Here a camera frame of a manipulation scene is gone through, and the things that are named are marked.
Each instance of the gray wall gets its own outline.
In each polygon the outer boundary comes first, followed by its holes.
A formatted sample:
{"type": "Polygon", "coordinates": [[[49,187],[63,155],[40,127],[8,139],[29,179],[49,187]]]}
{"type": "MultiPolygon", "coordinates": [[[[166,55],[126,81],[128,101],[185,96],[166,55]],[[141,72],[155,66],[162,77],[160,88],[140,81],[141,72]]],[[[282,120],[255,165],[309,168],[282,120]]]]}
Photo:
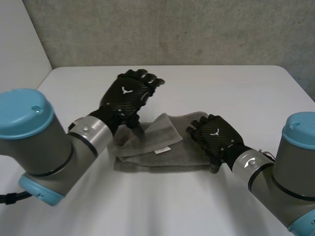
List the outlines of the gray wall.
{"type": "Polygon", "coordinates": [[[54,68],[279,65],[315,99],[315,0],[23,0],[54,68]]]}

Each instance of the white table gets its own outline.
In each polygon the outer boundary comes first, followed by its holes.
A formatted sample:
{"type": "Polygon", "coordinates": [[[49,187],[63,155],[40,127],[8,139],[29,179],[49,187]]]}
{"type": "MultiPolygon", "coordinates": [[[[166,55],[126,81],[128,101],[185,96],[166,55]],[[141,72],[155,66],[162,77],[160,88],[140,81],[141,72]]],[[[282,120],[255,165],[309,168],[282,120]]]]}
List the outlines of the white table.
{"type": "MultiPolygon", "coordinates": [[[[221,115],[246,145],[276,154],[282,127],[315,103],[277,66],[103,66],[53,70],[39,90],[66,128],[97,109],[120,73],[145,68],[165,79],[139,112],[153,121],[194,111],[221,115]]],[[[23,170],[0,159],[0,192],[20,191],[23,170]]],[[[36,198],[0,206],[1,236],[289,236],[223,165],[219,173],[123,174],[105,151],[56,207],[36,198]]]]}

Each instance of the screw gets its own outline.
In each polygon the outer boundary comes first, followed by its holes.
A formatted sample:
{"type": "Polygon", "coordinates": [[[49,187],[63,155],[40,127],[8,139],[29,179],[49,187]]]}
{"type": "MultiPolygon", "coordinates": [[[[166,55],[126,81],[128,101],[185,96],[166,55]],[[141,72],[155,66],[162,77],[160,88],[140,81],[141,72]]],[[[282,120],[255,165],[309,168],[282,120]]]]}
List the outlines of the screw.
{"type": "Polygon", "coordinates": [[[250,165],[255,165],[256,164],[256,161],[255,160],[250,160],[250,165]]]}

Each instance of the black cable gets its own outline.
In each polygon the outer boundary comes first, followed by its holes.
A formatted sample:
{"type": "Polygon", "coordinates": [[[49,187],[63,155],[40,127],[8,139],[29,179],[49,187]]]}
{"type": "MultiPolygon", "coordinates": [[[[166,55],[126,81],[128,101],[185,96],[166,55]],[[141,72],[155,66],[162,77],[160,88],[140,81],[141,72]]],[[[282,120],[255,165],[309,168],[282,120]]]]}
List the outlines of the black cable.
{"type": "Polygon", "coordinates": [[[4,203],[6,205],[14,204],[17,201],[31,197],[32,195],[28,192],[21,193],[8,193],[7,195],[0,195],[0,204],[4,203]]]}

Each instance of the concrete wall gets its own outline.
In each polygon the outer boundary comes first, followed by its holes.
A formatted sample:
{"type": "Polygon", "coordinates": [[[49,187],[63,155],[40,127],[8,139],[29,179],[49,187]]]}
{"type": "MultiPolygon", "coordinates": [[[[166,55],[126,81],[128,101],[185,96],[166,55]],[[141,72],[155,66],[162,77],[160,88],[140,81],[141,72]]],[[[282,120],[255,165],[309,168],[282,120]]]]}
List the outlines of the concrete wall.
{"type": "Polygon", "coordinates": [[[284,67],[315,99],[314,0],[24,4],[54,68],[272,64],[284,67]]]}
{"type": "Polygon", "coordinates": [[[0,92],[36,89],[52,70],[21,0],[0,0],[0,92]]]}

